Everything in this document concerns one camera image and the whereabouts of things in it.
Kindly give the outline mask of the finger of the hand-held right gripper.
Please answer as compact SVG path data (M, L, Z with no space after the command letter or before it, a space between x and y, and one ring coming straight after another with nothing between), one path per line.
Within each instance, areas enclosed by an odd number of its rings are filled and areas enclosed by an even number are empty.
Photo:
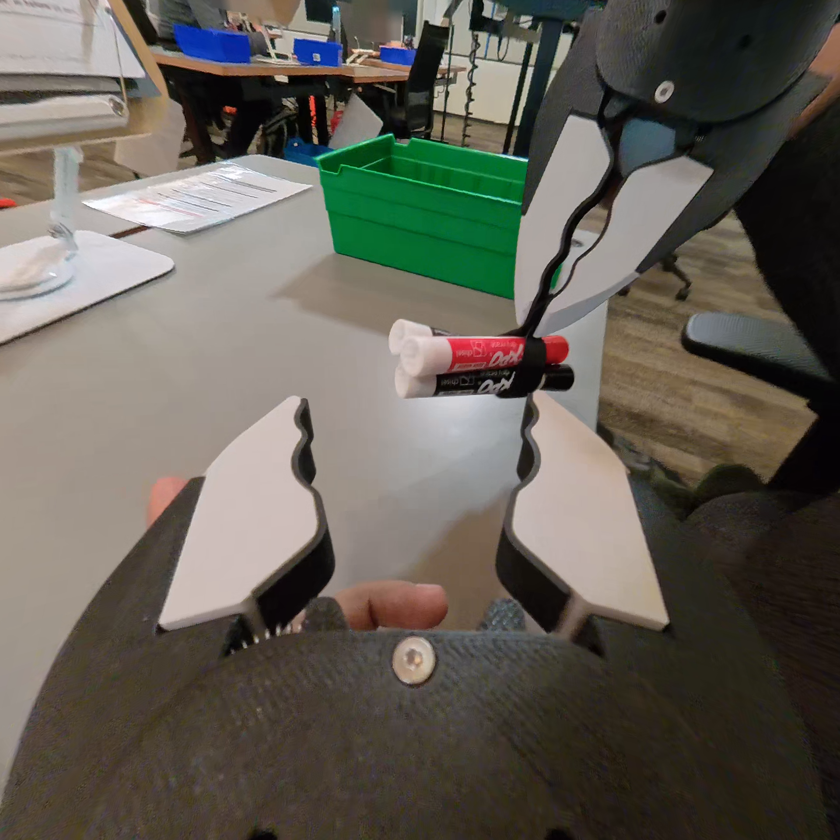
M519 327L536 301L544 270L579 222L613 168L613 152L598 123L571 114L549 156L530 205L521 217L514 271L514 307Z
M688 156L648 164L616 194L601 236L578 258L568 285L547 307L547 329L562 330L597 309L643 271L642 264L713 174Z

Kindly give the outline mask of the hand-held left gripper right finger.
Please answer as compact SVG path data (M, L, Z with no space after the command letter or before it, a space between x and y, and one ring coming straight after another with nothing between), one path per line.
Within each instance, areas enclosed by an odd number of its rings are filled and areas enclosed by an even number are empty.
M535 392L517 470L497 576L524 612L568 641L592 618L664 631L669 614L627 470L607 443Z

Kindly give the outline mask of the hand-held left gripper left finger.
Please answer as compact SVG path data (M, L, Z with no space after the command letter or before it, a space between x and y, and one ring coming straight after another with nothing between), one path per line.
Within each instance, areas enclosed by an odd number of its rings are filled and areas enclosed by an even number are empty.
M293 395L208 467L159 618L172 632L241 616L276 634L324 590L335 558L308 400Z

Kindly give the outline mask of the green plastic bin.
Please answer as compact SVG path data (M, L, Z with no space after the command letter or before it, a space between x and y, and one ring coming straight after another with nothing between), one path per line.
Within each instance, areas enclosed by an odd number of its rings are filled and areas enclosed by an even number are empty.
M336 254L513 299L526 159L387 134L317 165Z

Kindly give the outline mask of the black marker tie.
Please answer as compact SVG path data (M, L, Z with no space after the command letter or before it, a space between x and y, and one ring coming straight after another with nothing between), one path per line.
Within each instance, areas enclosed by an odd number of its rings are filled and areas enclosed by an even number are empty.
M532 332L523 335L523 354L511 388L514 398L527 397L539 390L548 366L548 349Z

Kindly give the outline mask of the red dry erase marker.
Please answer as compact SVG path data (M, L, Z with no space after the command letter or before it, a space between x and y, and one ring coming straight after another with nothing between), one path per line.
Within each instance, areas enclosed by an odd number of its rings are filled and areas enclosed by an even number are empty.
M544 339L522 337L408 338L399 353L397 370L409 377L424 378L447 373L496 371L522 363L561 364L570 345L561 335Z

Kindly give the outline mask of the grey desk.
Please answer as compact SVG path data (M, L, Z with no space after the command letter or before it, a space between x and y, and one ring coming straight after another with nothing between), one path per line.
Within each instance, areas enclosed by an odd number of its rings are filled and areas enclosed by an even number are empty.
M2 348L3 784L56 654L144 532L153 483L202 475L288 396L311 410L327 593L439 584L456 629L502 594L522 403L399 399L387 335L397 319L504 333L512 301L336 255L319 175L249 166L311 187L197 234L127 236L173 272Z

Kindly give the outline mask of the blue floor crate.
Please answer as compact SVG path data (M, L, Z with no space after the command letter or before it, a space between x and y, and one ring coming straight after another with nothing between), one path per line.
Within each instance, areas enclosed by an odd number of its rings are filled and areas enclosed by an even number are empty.
M333 150L327 145L304 141L300 137L289 138L283 147L283 158L289 162L318 168L318 160Z

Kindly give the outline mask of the blue plastic bin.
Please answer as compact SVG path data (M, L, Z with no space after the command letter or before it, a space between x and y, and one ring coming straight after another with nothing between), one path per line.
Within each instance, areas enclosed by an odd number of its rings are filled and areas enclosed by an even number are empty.
M174 24L172 30L175 43L185 56L223 64L246 65L251 62L247 34L183 24Z
M295 37L292 54L299 64L307 67L341 67L343 64L341 43L328 40Z

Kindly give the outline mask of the long wooden table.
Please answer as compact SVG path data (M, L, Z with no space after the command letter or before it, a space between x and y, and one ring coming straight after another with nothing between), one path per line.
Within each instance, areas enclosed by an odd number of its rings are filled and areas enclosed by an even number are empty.
M152 56L161 68L170 67L192 72L200 72L214 77L227 78L258 78L283 77L289 78L317 78L342 80L351 85L405 83L410 76L410 70L404 66L390 65L374 60L366 65L308 66L295 61L257 60L253 58L248 64L223 62L210 59L200 59L186 56L179 51L165 49L160 46L151 48Z

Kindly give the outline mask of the white document stand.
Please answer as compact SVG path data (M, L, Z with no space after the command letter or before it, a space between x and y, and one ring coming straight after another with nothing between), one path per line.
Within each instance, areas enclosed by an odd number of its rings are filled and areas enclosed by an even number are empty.
M145 69L123 77L3 76L1 154L50 151L53 192L45 235L1 248L1 343L169 273L168 257L77 230L82 147L143 138L170 105L163 76L124 2L108 2Z

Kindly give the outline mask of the laminated paper sheet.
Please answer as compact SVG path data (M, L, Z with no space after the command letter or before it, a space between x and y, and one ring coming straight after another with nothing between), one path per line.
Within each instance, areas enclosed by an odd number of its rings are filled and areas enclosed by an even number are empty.
M84 205L135 226L189 235L281 203L309 189L310 184L226 163L203 174L88 199Z

